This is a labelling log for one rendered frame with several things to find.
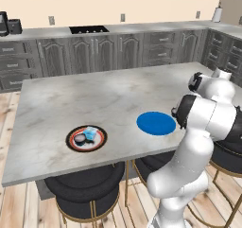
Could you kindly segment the blue plate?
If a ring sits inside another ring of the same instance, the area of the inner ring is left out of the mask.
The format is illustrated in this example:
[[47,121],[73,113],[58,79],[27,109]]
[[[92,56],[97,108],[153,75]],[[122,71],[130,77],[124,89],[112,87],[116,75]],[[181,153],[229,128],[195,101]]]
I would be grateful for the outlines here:
[[136,119],[138,128],[151,135],[168,135],[176,129],[174,119],[160,112],[146,112]]

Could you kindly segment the light blue yogurt container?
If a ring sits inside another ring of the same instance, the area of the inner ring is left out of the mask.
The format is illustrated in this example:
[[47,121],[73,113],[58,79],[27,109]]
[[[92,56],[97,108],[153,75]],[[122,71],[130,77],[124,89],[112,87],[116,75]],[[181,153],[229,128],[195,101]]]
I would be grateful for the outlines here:
[[94,141],[96,133],[97,133],[97,128],[93,128],[93,127],[87,127],[83,132],[83,134],[86,136],[86,139],[88,141]]

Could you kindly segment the white plate red black rim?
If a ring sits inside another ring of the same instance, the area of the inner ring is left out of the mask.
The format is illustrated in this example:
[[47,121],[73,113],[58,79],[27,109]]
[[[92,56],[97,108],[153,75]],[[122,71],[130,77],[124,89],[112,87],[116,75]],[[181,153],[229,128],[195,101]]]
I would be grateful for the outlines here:
[[[97,128],[95,140],[88,141],[86,139],[86,142],[83,146],[78,146],[74,141],[74,137],[78,134],[82,134],[87,127]],[[65,143],[68,148],[74,151],[91,152],[102,148],[107,142],[107,140],[108,140],[108,134],[102,128],[94,125],[84,125],[71,130],[66,136]]]

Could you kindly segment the dark yogurt container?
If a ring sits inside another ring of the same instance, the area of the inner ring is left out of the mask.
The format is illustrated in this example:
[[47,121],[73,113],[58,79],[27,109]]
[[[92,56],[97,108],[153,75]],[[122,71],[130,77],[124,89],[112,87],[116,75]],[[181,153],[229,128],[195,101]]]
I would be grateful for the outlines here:
[[83,146],[86,142],[86,136],[82,134],[78,134],[74,137],[74,141],[78,146]]

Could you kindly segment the grey lower cupboard run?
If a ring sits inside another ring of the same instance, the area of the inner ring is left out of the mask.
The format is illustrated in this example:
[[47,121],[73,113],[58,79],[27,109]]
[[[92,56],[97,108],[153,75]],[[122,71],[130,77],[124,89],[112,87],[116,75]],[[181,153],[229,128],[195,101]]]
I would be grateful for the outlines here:
[[204,29],[0,42],[0,93],[25,79],[199,61]]

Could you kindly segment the black stool gold legs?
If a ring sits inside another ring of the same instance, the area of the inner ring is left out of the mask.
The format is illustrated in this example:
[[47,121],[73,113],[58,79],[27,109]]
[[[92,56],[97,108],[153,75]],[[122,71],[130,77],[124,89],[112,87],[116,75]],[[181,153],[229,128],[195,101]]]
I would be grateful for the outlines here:
[[149,155],[139,159],[132,160],[132,166],[135,169],[140,181],[143,185],[147,185],[147,177],[151,172],[154,172],[166,165],[173,157],[175,151]]
[[119,199],[119,184],[125,163],[119,162],[74,173],[49,177],[44,180],[55,195],[56,205],[64,224],[97,222],[109,215]]
[[242,150],[215,142],[205,168],[209,187],[188,205],[193,228],[242,228]]

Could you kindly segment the black hob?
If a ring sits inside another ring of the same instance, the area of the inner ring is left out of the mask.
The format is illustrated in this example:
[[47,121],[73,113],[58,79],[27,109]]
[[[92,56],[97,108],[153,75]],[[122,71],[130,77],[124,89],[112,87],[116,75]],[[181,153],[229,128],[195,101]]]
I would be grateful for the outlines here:
[[72,34],[104,33],[108,29],[104,26],[70,26]]

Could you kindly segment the grey corner cupboard run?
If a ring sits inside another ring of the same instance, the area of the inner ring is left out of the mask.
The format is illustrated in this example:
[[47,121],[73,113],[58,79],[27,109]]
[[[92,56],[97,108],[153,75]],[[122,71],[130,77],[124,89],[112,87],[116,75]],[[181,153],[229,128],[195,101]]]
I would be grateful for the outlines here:
[[242,39],[210,29],[201,63],[211,70],[229,70],[231,81],[242,87]]

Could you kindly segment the white paper towel roll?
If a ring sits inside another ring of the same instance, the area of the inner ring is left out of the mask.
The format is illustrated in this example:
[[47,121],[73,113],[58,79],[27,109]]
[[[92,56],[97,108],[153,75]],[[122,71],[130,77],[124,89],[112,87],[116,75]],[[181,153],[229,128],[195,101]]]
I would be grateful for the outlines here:
[[220,22],[220,19],[221,19],[221,14],[222,14],[222,8],[221,7],[217,7],[215,9],[215,12],[214,12],[212,21],[214,23],[219,23]]

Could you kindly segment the black toaster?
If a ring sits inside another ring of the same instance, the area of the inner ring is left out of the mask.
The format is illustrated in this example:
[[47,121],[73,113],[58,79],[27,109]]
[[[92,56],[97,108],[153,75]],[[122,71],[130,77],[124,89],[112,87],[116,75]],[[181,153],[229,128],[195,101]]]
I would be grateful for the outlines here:
[[8,27],[10,34],[21,34],[23,32],[21,21],[19,19],[9,19]]

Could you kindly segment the black coffee machine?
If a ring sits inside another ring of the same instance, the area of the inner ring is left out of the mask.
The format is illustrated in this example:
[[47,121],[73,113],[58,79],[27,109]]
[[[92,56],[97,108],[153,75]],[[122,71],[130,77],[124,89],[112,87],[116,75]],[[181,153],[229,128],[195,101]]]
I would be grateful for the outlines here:
[[0,36],[9,35],[8,16],[5,11],[0,11]]

